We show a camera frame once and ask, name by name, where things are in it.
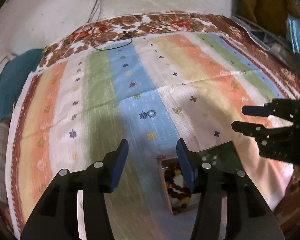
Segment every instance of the blue stripe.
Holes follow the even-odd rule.
[[[268,89],[275,94],[277,98],[284,98],[277,86],[268,78],[257,66],[255,66],[250,60],[244,57],[241,53],[235,51],[231,46],[224,42],[218,35],[213,33],[208,33],[216,42],[218,42],[224,49],[226,49],[232,56],[239,59],[248,68],[253,70],[253,72],[258,76],[258,78],[268,87]]]
[[[177,156],[176,143],[180,135],[133,45],[127,45],[120,50],[122,51],[108,51],[109,65],[125,126],[125,138],[129,142],[130,159],[138,171],[144,198],[152,218],[166,235],[166,239],[188,239],[196,211],[181,216],[172,216],[169,213],[156,161],[158,155],[165,155],[167,158]],[[140,119],[139,114],[149,110],[155,110],[155,117]],[[153,140],[147,137],[151,132],[156,134]]]

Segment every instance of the small box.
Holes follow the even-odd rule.
[[[167,182],[165,180],[165,171],[168,170],[169,165],[171,164],[179,164],[178,158],[169,158],[159,161],[159,169],[160,169],[160,178],[162,182],[162,187],[165,195],[165,199],[167,202],[168,209],[172,215],[182,214],[191,210],[195,210],[199,206],[200,196],[201,194],[191,194],[190,201],[187,204],[186,208],[181,208],[181,205],[183,203],[182,200],[179,200],[178,198],[172,198],[168,193],[168,187]],[[184,187],[184,180],[182,174],[175,176],[175,184],[177,184],[180,187]],[[174,192],[181,193],[179,190],[176,190],[173,188]]]

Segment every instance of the colorful beads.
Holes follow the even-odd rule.
[[[182,200],[182,203],[188,205],[189,202],[190,202],[190,200],[191,200],[191,199],[190,199],[189,197],[185,197],[185,198]]]
[[[166,181],[166,187],[169,196],[171,197],[170,202],[181,206],[173,206],[173,214],[179,214],[182,209],[187,208],[190,203],[192,192],[186,187],[186,183],[183,181],[182,186],[175,183],[174,179],[176,176],[182,175],[181,167],[179,163],[171,163],[168,168],[164,171],[164,179]]]
[[[179,170],[179,169],[175,170],[174,172],[175,172],[176,176],[179,176],[181,174],[181,170]]]

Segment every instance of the orange stripe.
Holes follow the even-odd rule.
[[[243,106],[253,106],[254,102],[229,70],[216,62],[209,54],[204,53],[199,46],[193,44],[185,36],[173,35],[168,37],[170,41],[182,48],[189,58],[200,65],[201,71],[205,72],[219,85],[219,90],[228,98],[245,122],[261,123],[268,128],[273,127],[272,123],[265,117],[247,116],[242,113]]]
[[[51,78],[42,97],[39,113],[37,115],[36,129],[33,136],[34,152],[31,154],[31,177],[33,184],[33,201],[37,203],[52,180],[49,159],[49,133],[53,125],[54,107],[56,104],[60,80],[67,61],[57,64],[51,69]]]

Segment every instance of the yellow curtain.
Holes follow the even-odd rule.
[[[237,14],[278,36],[286,37],[288,14],[300,18],[296,0],[239,0]]]

